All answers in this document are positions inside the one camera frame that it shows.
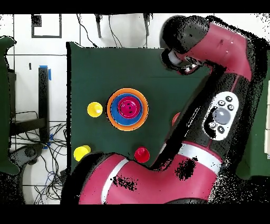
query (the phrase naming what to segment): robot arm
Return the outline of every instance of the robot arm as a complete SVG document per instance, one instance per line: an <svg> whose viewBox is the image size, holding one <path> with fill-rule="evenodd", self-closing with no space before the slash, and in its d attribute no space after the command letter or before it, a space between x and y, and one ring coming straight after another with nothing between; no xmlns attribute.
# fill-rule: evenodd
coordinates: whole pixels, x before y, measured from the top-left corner
<svg viewBox="0 0 270 224"><path fill-rule="evenodd" d="M166 68L186 75L204 64L213 69L181 112L151 169L119 154L89 154L67 178L66 183L78 185L73 195L65 186L61 203L208 201L228 155L245 149L267 71L255 59L251 41L209 20L174 16L162 27L161 58ZM76 179L81 172L85 180ZM132 182L124 186L128 176Z"/></svg>
<svg viewBox="0 0 270 224"><path fill-rule="evenodd" d="M176 150L164 150L153 167L167 160L163 157L173 158L182 141L202 146L224 161L234 144L250 83L254 77L262 80L266 75L266 71L255 71L254 45L199 16L168 19L161 30L160 45L165 48L161 59L167 69L189 75L207 65L212 73L186 112L181 113L167 140L167 147Z"/></svg>

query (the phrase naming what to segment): robot control button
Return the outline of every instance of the robot control button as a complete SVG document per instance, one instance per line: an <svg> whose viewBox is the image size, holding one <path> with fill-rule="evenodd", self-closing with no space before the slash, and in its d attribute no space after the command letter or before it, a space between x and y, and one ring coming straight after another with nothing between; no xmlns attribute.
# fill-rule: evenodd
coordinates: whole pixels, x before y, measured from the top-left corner
<svg viewBox="0 0 270 224"><path fill-rule="evenodd" d="M220 100L220 101L218 102L218 104L219 104L220 106L224 106L224 105L225 105L225 102L224 102L223 100Z"/></svg>
<svg viewBox="0 0 270 224"><path fill-rule="evenodd" d="M222 127L222 126L218 126L218 131L221 133L221 134L223 134L224 133L224 128Z"/></svg>
<svg viewBox="0 0 270 224"><path fill-rule="evenodd" d="M233 101L232 97L230 97L230 96L227 96L227 97L226 97L226 100L227 100L228 102L232 102L232 101Z"/></svg>
<svg viewBox="0 0 270 224"><path fill-rule="evenodd" d="M213 119L221 125L226 125L230 121L230 113L223 107L219 107L213 112Z"/></svg>
<svg viewBox="0 0 270 224"><path fill-rule="evenodd" d="M228 110L230 110L230 111L233 111L234 110L234 106L233 105L228 105Z"/></svg>
<svg viewBox="0 0 270 224"><path fill-rule="evenodd" d="M209 127L214 129L216 127L216 123L214 123L214 122L209 123Z"/></svg>

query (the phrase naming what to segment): black chair leg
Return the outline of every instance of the black chair leg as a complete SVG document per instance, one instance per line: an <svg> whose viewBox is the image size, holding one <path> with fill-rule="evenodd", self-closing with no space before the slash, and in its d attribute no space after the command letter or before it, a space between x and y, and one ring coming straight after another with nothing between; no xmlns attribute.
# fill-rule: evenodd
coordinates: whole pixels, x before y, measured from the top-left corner
<svg viewBox="0 0 270 224"><path fill-rule="evenodd" d="M99 35L99 38L101 38L101 31L100 31L100 14L95 14L95 21L97 22L97 28L98 28L98 35Z"/></svg>
<svg viewBox="0 0 270 224"><path fill-rule="evenodd" d="M150 21L150 13L143 14L144 25L146 27L146 35L149 36L148 22Z"/></svg>
<svg viewBox="0 0 270 224"><path fill-rule="evenodd" d="M15 81L16 81L16 73L14 70L10 70L8 72L8 80L11 94L11 118L15 117L16 109L15 109Z"/></svg>

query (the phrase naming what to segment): black cable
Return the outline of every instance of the black cable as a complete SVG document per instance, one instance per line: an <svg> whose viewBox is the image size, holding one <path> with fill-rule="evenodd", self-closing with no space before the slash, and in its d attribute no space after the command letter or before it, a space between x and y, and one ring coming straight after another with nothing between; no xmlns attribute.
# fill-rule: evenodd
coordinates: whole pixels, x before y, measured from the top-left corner
<svg viewBox="0 0 270 224"><path fill-rule="evenodd" d="M45 169L46 169L46 171L48 173L48 179L50 180L49 176L53 175L53 180L51 181L50 184L48 184L46 187L44 187L41 191L39 191L38 188L36 186L34 186L35 191L38 193L34 204L40 204L40 202L42 204L44 204L43 199L42 199L43 195L45 195L47 197L47 199L51 199L51 200L60 200L61 199L61 195L59 195L57 193L58 191L61 191L61 189L59 187L62 187L62 182L61 182L61 175L59 175L59 164L58 164L56 159L57 159L58 155L66 155L66 154L61 154L60 153L60 150L63 147L66 147L66 143L63 144L63 142L65 142L65 141L56 139L56 138L54 138L54 136L61 129L63 129L63 127L65 127L65 126L66 126L66 124L63 125L62 123L60 123L58 125L50 127L50 131L57 127L55 133L53 134L53 138L52 138L53 140L49 141L48 143L45 143L45 144L43 143L45 146L48 147L48 149L49 149L49 151L51 153L51 156L52 156L52 171L48 170L47 162L46 162L45 158L42 155L41 155L41 158L45 163ZM28 134L33 134L33 135L36 135L37 137L39 137L39 135L37 133L26 132L25 133L26 138L24 138L24 137L22 137L20 135L18 135L19 137L17 137L17 138L21 139L21 140L25 140L25 141L30 141L30 142L33 142L33 143L41 143L41 141L38 140L38 138L37 139L31 139ZM49 143L57 145L56 149L52 149L50 147L51 145L49 145Z"/></svg>
<svg viewBox="0 0 270 224"><path fill-rule="evenodd" d="M78 19L79 25L82 26L82 27L84 28L84 30L86 31L87 39L94 45L95 48L98 48L98 46L97 46L96 44L94 44L94 43L89 39L87 29L85 28L85 26L84 26L83 24L80 23L80 19L79 19L78 14L76 14L76 15L77 15L77 19Z"/></svg>
<svg viewBox="0 0 270 224"><path fill-rule="evenodd" d="M147 48L147 38L148 38L148 37L147 37L147 33L146 33L146 43L143 45L143 46L146 45L146 48Z"/></svg>
<svg viewBox="0 0 270 224"><path fill-rule="evenodd" d="M35 112L35 111L25 111L25 112L19 112L16 114L25 114L25 113L36 113L36 118L38 118L37 112Z"/></svg>
<svg viewBox="0 0 270 224"><path fill-rule="evenodd" d="M111 15L109 15L109 26L110 26L110 30L111 30L111 33L112 33L112 37L115 36L116 39L118 40L118 42L120 43L121 47L123 47L122 44L121 44L121 42L120 42L119 39L117 38L117 36L112 32L110 20L111 20Z"/></svg>

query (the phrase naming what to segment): green table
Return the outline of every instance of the green table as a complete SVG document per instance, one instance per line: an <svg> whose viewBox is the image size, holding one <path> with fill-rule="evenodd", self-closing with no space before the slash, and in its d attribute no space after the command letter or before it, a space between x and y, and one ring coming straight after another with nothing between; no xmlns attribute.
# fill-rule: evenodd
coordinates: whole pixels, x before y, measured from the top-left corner
<svg viewBox="0 0 270 224"><path fill-rule="evenodd" d="M145 165L152 165L171 128L172 118L183 109L209 69L202 67L190 76L167 71L160 61L163 49L81 48L73 42L70 48L71 170L77 164L73 152L82 145L89 145L92 152L117 152L130 159L134 159L138 146L145 146L150 152ZM270 176L270 161L264 154L267 80L265 83L247 150L239 165L242 178L257 173ZM131 132L113 127L104 112L92 118L86 110L93 101L105 108L109 97L121 88L140 91L149 104L147 120Z"/></svg>

